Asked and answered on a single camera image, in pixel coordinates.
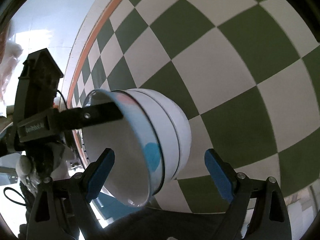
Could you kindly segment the gloved left hand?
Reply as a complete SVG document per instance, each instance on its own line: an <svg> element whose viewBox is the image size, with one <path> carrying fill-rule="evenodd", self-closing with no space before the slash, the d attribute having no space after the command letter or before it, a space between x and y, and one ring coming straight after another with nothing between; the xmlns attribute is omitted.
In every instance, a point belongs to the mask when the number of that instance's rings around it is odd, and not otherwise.
<svg viewBox="0 0 320 240"><path fill-rule="evenodd" d="M44 178L69 178L67 162L73 159L73 151L60 142L40 144L20 156L16 173L24 186L35 190Z"/></svg>

